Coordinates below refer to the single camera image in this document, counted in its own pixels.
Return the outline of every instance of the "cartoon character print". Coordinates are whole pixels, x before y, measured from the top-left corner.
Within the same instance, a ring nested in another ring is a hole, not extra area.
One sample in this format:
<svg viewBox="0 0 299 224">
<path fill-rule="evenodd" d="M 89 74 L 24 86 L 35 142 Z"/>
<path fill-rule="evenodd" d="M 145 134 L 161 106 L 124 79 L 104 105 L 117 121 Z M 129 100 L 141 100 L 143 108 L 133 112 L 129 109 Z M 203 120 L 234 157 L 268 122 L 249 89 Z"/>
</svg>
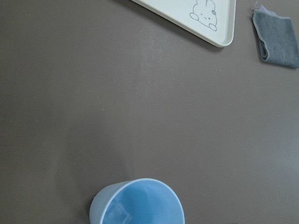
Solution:
<svg viewBox="0 0 299 224">
<path fill-rule="evenodd" d="M 217 31 L 216 7 L 212 0 L 196 0 L 190 16 L 202 25 L 209 27 L 213 31 Z"/>
</svg>

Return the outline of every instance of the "light blue plastic cup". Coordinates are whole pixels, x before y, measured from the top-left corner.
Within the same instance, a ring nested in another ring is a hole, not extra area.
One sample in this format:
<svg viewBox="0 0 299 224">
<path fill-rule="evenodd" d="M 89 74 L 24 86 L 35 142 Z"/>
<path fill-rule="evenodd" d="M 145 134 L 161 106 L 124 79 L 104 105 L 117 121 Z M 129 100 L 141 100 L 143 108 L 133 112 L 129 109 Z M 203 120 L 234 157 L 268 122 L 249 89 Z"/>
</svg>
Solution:
<svg viewBox="0 0 299 224">
<path fill-rule="evenodd" d="M 105 187 L 94 197 L 89 218 L 91 224 L 185 224 L 174 191 L 147 178 Z"/>
</svg>

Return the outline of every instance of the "towel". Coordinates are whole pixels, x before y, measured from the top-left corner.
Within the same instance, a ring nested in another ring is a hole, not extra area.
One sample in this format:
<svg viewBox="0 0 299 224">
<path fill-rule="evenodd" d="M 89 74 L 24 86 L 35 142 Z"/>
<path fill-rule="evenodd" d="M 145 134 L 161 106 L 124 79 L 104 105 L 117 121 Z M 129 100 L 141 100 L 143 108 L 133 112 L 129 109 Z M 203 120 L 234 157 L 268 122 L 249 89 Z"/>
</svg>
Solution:
<svg viewBox="0 0 299 224">
<path fill-rule="evenodd" d="M 260 5 L 254 9 L 253 23 L 264 62 L 299 68 L 299 47 L 289 17 L 278 16 Z"/>
</svg>

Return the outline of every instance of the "tray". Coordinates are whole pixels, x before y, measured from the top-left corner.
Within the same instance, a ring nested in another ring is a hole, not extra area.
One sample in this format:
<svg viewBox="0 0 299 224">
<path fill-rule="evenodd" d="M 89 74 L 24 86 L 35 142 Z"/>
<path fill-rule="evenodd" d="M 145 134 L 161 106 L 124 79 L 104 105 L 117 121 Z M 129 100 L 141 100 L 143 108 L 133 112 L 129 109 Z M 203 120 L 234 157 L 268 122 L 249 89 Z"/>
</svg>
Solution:
<svg viewBox="0 0 299 224">
<path fill-rule="evenodd" d="M 236 0 L 132 0 L 217 47 L 234 38 Z"/>
</svg>

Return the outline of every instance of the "cup rim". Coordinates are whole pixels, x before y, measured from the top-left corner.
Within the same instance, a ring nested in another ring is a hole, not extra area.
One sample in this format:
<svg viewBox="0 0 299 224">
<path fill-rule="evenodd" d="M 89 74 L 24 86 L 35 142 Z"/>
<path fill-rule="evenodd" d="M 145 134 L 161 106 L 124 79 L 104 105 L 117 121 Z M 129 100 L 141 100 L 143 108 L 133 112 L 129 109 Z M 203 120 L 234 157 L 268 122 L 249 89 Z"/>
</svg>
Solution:
<svg viewBox="0 0 299 224">
<path fill-rule="evenodd" d="M 100 222 L 99 224 L 102 224 L 103 221 L 104 221 L 104 217 L 105 217 L 105 214 L 106 214 L 106 211 L 109 207 L 109 205 L 111 204 L 111 202 L 113 201 L 113 199 L 123 190 L 125 189 L 127 186 L 133 184 L 133 183 L 136 183 L 136 182 L 142 182 L 142 181 L 152 181 L 152 182 L 157 182 L 161 185 L 164 185 L 172 194 L 173 196 L 175 197 L 177 203 L 179 204 L 179 207 L 180 207 L 180 211 L 181 211 L 181 215 L 182 215 L 182 218 L 183 218 L 183 223 L 182 224 L 185 224 L 185 216 L 184 216 L 184 211 L 183 211 L 183 206 L 178 198 L 178 196 L 176 195 L 176 193 L 166 184 L 166 183 L 163 183 L 162 181 L 159 181 L 159 180 L 156 180 L 156 179 L 152 179 L 152 178 L 141 178 L 141 179 L 136 179 L 136 180 L 132 180 L 132 181 L 128 181 L 128 183 L 124 184 L 122 187 L 120 187 L 113 195 L 112 197 L 109 199 L 108 203 L 106 204 L 104 210 L 103 210 L 103 213 L 101 215 L 101 219 L 100 219 Z"/>
</svg>

